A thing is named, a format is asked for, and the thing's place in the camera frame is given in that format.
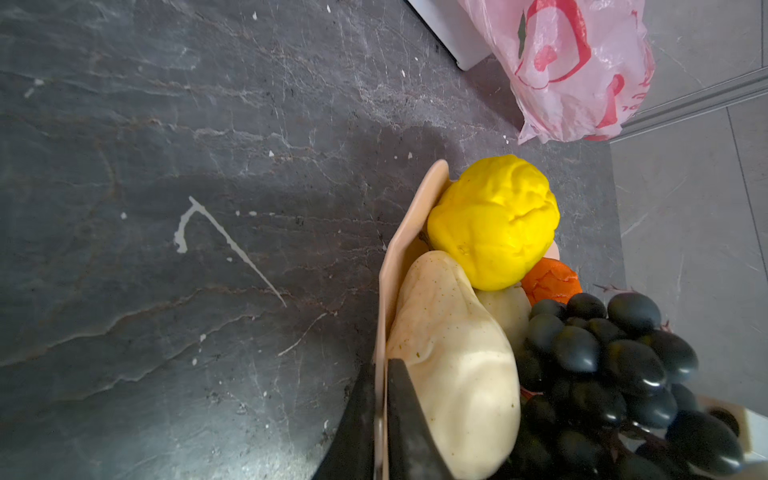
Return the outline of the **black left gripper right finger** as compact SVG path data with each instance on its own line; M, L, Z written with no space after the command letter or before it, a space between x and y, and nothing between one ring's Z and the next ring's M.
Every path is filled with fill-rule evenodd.
M389 478L453 480L402 359L388 361L386 406Z

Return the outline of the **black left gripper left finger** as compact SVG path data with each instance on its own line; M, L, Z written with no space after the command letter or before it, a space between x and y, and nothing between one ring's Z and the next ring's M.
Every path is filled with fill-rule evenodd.
M371 480L374 472L375 366L364 364L333 441L312 480Z

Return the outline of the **beige fake fruit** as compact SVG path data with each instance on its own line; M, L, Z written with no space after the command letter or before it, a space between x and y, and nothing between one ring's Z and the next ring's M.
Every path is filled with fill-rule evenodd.
M409 268L386 354L404 361L451 474L496 473L521 424L517 365L502 327L449 254L429 251Z

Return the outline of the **black fake grapes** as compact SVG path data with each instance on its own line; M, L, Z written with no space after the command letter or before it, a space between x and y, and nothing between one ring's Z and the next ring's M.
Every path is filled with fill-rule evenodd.
M695 350L644 294L534 300L515 355L528 396L500 479L716 479L745 467L736 429L687 388Z

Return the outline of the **pink wavy plate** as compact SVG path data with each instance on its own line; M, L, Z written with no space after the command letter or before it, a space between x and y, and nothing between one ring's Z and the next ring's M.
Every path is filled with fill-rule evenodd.
M385 419L387 399L388 361L386 343L393 321L401 285L405 276L421 255L429 251L441 251L432 247L427 234L427 220L430 211L447 188L456 181L449 178L449 167L445 161L435 162L422 180L416 195L392 238L379 273L379 313L375 364L376 411L374 415L374 458L375 468L380 477L389 479L388 427ZM555 240L543 258L556 258Z

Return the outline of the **orange fake orange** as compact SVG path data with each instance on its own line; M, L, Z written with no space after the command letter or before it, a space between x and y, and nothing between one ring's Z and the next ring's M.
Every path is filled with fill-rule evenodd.
M554 300L562 304L582 293L578 274L559 260L542 258L522 279L522 288L531 304Z

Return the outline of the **yellow fake lemon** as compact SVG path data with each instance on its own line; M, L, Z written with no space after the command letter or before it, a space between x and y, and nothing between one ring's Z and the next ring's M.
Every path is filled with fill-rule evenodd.
M498 291L544 257L561 219L546 176L515 155L471 165L432 208L427 234L462 267L472 287Z

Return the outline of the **pink plastic shopping bag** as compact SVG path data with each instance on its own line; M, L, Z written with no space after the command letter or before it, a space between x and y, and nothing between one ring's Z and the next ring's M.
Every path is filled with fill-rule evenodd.
M518 141L605 141L647 97L655 72L643 0L463 1L510 81Z

